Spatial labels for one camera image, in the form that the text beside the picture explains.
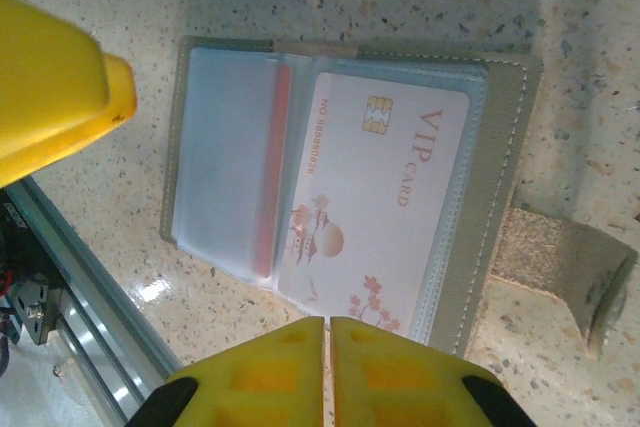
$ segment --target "yellow plastic block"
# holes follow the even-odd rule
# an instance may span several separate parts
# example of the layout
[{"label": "yellow plastic block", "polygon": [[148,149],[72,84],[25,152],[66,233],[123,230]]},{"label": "yellow plastic block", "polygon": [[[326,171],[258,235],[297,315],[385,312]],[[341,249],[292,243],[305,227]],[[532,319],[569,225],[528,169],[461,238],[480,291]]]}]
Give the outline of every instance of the yellow plastic block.
[{"label": "yellow plastic block", "polygon": [[308,317],[181,369],[198,390],[175,427],[320,427],[324,319]]},{"label": "yellow plastic block", "polygon": [[462,378],[485,369],[349,318],[331,319],[336,427],[491,427]]},{"label": "yellow plastic block", "polygon": [[135,112],[131,69],[88,34],[0,0],[0,187],[107,134]]}]

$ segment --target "granite surface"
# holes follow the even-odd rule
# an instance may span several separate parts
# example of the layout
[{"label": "granite surface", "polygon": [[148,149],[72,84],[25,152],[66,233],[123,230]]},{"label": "granite surface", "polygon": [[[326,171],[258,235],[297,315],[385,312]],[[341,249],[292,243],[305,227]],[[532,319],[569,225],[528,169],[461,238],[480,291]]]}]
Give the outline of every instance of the granite surface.
[{"label": "granite surface", "polygon": [[[640,248],[640,0],[28,0],[135,71],[135,119],[36,179],[184,362],[298,316],[158,236],[177,40],[360,41],[533,51],[545,79],[515,202]],[[640,281],[601,361],[564,306],[491,283],[470,359],[543,425],[638,425]]]}]

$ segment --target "white card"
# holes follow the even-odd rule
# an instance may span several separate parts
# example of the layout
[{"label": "white card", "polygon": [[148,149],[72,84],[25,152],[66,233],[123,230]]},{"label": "white card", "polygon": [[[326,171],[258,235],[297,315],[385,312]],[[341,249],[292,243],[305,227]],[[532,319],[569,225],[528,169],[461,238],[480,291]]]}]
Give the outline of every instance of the white card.
[{"label": "white card", "polygon": [[461,92],[320,74],[278,290],[406,335],[468,110]]}]

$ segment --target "card holder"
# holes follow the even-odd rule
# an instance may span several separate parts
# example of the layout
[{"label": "card holder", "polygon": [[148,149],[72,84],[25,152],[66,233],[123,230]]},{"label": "card holder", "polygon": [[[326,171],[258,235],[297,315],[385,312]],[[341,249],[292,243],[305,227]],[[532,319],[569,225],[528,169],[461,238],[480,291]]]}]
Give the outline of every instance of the card holder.
[{"label": "card holder", "polygon": [[171,236],[248,282],[270,276],[293,59],[189,54]]},{"label": "card holder", "polygon": [[[513,112],[510,99],[524,85],[517,82],[519,64],[505,61],[502,70],[502,61],[491,56],[485,62],[360,48],[355,58],[346,58],[341,55],[350,52],[342,48],[305,45],[290,50],[295,53],[281,48],[268,41],[183,42],[161,235],[236,278],[273,290],[304,312],[351,315],[460,354],[479,299],[474,286],[481,287],[486,278],[488,259],[482,252],[492,245],[499,226],[483,219],[486,199],[493,201],[489,219],[501,218],[514,174],[511,167],[494,169],[485,157],[500,155],[505,146],[507,156],[517,153],[524,138],[520,130],[505,132]],[[537,85],[536,62],[527,62]],[[493,83],[507,78],[508,94],[503,85],[497,94]],[[322,156],[314,164],[324,172],[318,173],[322,181],[305,174],[317,134],[319,88],[337,96],[336,105],[342,106],[326,119]],[[516,118],[526,125],[533,95],[522,92]],[[416,106],[416,99],[424,105]],[[443,140],[438,142],[446,147],[440,151],[447,153],[434,154],[435,167],[425,168],[433,179],[423,179],[428,192],[426,187],[416,190],[412,199],[416,212],[428,212],[425,221],[407,216],[408,209],[399,213],[397,205],[390,210],[390,201],[399,202],[407,149],[431,156],[427,147],[412,144],[414,137],[427,142],[430,135],[414,127],[438,127],[430,123],[435,117],[427,104],[458,113],[446,121],[450,125],[440,127]],[[388,108],[391,121],[382,119]],[[381,126],[388,130],[382,133]],[[492,135],[495,140],[488,142]],[[480,167],[488,182],[479,176]],[[501,187],[506,194],[496,197]],[[287,250],[297,235],[300,205],[315,219],[314,235],[296,247],[300,258],[311,259],[314,251],[313,261],[302,265],[292,262]],[[323,226],[340,227],[335,235],[342,236],[343,245],[335,258],[315,254],[332,248],[317,229],[320,219]],[[376,230],[376,225],[390,231]],[[483,227],[478,238],[476,231]],[[407,229],[418,234],[409,235]],[[363,235],[370,238],[363,240]],[[478,248],[481,254],[473,264]],[[451,292],[467,289],[472,294],[466,302],[453,305]]]}]

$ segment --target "stitching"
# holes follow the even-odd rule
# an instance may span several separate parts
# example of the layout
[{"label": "stitching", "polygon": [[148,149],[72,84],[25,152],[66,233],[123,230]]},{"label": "stitching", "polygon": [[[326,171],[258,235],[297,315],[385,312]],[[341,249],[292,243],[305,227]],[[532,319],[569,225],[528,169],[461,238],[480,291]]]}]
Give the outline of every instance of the stitching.
[{"label": "stitching", "polygon": [[[164,183],[164,195],[162,196],[162,225],[168,229],[167,234],[171,235],[171,228],[168,225],[168,221],[169,221],[169,202],[172,202],[175,204],[175,195],[176,195],[176,190],[177,190],[177,184],[178,184],[178,179],[174,179],[173,178],[173,170],[174,168],[177,167],[178,164],[178,159],[176,158],[176,148],[178,148],[176,146],[176,136],[177,136],[177,127],[176,127],[176,117],[178,117],[179,113],[178,113],[178,97],[180,96],[179,92],[178,92],[178,88],[179,86],[182,86],[182,73],[183,73],[183,69],[181,69],[181,66],[184,65],[184,58],[186,57],[186,52],[188,49],[183,49],[182,47],[180,48],[180,51],[178,53],[178,65],[176,66],[176,82],[175,82],[175,87],[174,87],[174,91],[173,91],[173,101],[172,101],[172,108],[171,108],[171,118],[169,120],[170,125],[169,125],[169,149],[167,152],[167,173],[166,173],[166,180]],[[186,99],[187,95],[186,95],[186,86],[183,87],[185,90],[185,94],[184,94],[184,99]],[[173,198],[169,199],[169,194],[173,193]],[[172,218],[175,215],[175,207],[172,209]]]},{"label": "stitching", "polygon": [[[446,69],[431,69],[431,70],[426,70],[426,69],[420,69],[418,68],[418,71],[409,71],[409,70],[402,70],[399,66],[375,66],[375,65],[366,65],[366,64],[359,64],[358,63],[358,59],[342,59],[344,60],[344,63],[342,65],[345,64],[356,64],[358,66],[358,68],[362,69],[362,70],[374,70],[374,71],[378,71],[378,72],[395,72],[395,73],[401,73],[403,75],[406,75],[408,77],[429,77],[429,76],[434,76],[434,77],[450,77],[452,75],[452,73],[454,73],[452,70],[446,70]],[[474,80],[470,79],[470,78],[463,78],[462,79],[463,82],[465,83],[471,83],[474,82]]]},{"label": "stitching", "polygon": [[495,208],[497,205],[497,198],[498,198],[498,194],[500,192],[500,188],[502,187],[502,182],[504,181],[504,175],[506,173],[507,170],[507,165],[509,163],[509,159],[511,157],[511,147],[513,146],[513,138],[515,137],[515,134],[517,132],[518,129],[518,122],[520,121],[520,114],[522,113],[522,102],[524,100],[524,95],[526,93],[527,90],[527,80],[528,80],[528,71],[527,68],[518,63],[518,62],[511,62],[508,60],[493,60],[493,59],[489,59],[489,60],[485,60],[485,59],[480,59],[480,58],[473,58],[473,57],[448,57],[448,56],[443,56],[443,55],[434,55],[434,56],[430,56],[430,55],[420,55],[420,54],[405,54],[405,53],[391,53],[391,52],[372,52],[372,51],[364,51],[362,52],[363,54],[367,54],[367,55],[392,55],[392,56],[397,56],[397,57],[418,57],[418,58],[432,58],[432,59],[442,59],[442,60],[461,60],[461,61],[473,61],[473,62],[489,62],[489,63],[499,63],[499,64],[509,64],[509,65],[515,65],[518,66],[522,69],[522,87],[520,89],[520,96],[518,98],[518,108],[516,109],[516,116],[513,119],[513,124],[511,127],[511,133],[509,134],[509,141],[507,142],[507,150],[505,151],[505,155],[504,155],[504,159],[502,161],[502,170],[500,171],[500,175],[498,177],[498,183],[496,185],[496,190],[493,194],[493,200],[491,202],[491,208],[489,209],[489,214],[487,216],[487,222],[485,224],[485,228],[484,228],[484,232],[482,234],[482,242],[480,243],[480,250],[478,251],[478,256],[476,258],[476,265],[475,268],[473,270],[473,275],[471,277],[471,282],[469,283],[469,291],[467,292],[467,299],[465,301],[465,305],[464,308],[462,310],[462,318],[460,320],[460,326],[458,328],[458,333],[456,335],[456,340],[455,343],[453,345],[453,350],[452,350],[452,354],[456,355],[458,353],[458,348],[460,347],[460,340],[462,338],[462,331],[464,330],[465,327],[465,322],[467,321],[467,313],[469,311],[469,304],[471,303],[471,297],[473,296],[473,292],[475,290],[476,287],[476,277],[478,275],[478,272],[480,270],[481,264],[482,264],[482,258],[484,256],[484,249],[487,245],[487,236],[489,233],[489,228],[491,227],[491,222],[493,221],[493,215],[495,212]]},{"label": "stitching", "polygon": [[511,127],[511,133],[509,134],[509,141],[507,142],[507,150],[504,154],[504,159],[502,161],[502,170],[500,171],[500,176],[498,178],[498,184],[496,185],[496,190],[493,194],[493,200],[491,201],[491,209],[489,209],[489,215],[487,216],[487,223],[484,227],[484,233],[482,234],[482,242],[480,244],[480,250],[478,252],[478,257],[476,258],[476,266],[473,270],[473,276],[471,278],[471,283],[469,285],[469,292],[467,292],[467,300],[464,305],[464,309],[462,311],[462,319],[460,321],[460,327],[458,329],[458,334],[456,335],[456,341],[453,345],[452,354],[456,355],[458,353],[458,348],[460,347],[460,339],[462,337],[462,331],[464,330],[465,321],[467,319],[467,313],[469,311],[469,304],[471,303],[471,297],[473,295],[473,291],[476,283],[476,276],[478,275],[478,271],[480,270],[480,265],[482,263],[482,258],[484,256],[484,249],[487,245],[487,235],[489,233],[489,228],[491,227],[491,222],[493,221],[493,215],[495,213],[495,208],[497,204],[498,194],[502,187],[502,182],[504,181],[504,174],[507,170],[507,165],[509,164],[509,160],[511,158],[511,147],[513,146],[513,138],[516,135],[518,130],[518,122],[520,121],[520,114],[522,113],[522,101],[524,100],[524,94],[527,90],[527,78],[528,72],[527,68],[524,65],[519,65],[522,69],[522,87],[520,89],[520,96],[518,98],[518,108],[516,109],[516,116],[513,119],[513,124]]},{"label": "stitching", "polygon": [[[482,102],[484,104],[485,100],[486,100],[486,83],[482,86],[482,88],[480,89],[479,92],[479,98],[480,98],[480,102]],[[480,126],[480,122],[482,119],[482,115],[478,112],[478,109],[476,109],[476,111],[473,113],[474,118],[472,119],[472,123],[473,125],[475,125],[476,129],[479,129]],[[477,140],[477,135],[479,134],[479,130],[476,130],[475,132],[475,136]],[[437,255],[436,258],[439,258],[439,266],[440,269],[437,272],[437,275],[435,272],[432,272],[431,275],[429,276],[429,283],[427,284],[427,292],[430,292],[433,284],[435,282],[435,284],[438,286],[437,288],[440,289],[442,287],[442,282],[444,280],[445,274],[446,274],[446,265],[449,261],[449,254],[451,252],[451,246],[453,244],[453,237],[455,235],[455,220],[458,218],[458,216],[460,215],[460,207],[462,205],[462,201],[464,198],[464,192],[466,190],[466,186],[467,183],[469,181],[469,165],[472,163],[472,154],[473,154],[473,149],[470,146],[467,146],[467,148],[465,149],[465,152],[463,153],[463,170],[461,172],[459,172],[458,174],[458,185],[456,187],[456,191],[455,191],[455,195],[453,195],[452,200],[455,203],[454,206],[452,206],[451,209],[449,209],[449,213],[447,215],[449,215],[449,222],[448,225],[446,226],[446,230],[445,230],[445,234],[446,234],[446,238],[442,239],[439,243],[438,243],[438,250],[437,250]],[[424,329],[424,335],[421,339],[421,342],[423,344],[425,344],[427,342],[427,334],[430,333],[431,331],[431,324],[433,323],[433,319],[437,310],[437,305],[439,302],[439,295],[434,296],[432,302],[430,302],[430,305],[427,305],[426,299],[425,302],[423,302],[422,307],[420,309],[420,314],[418,316],[418,322],[417,325],[421,325],[422,322],[424,321],[424,318],[426,316],[426,324],[427,326],[429,326],[428,329]]]}]

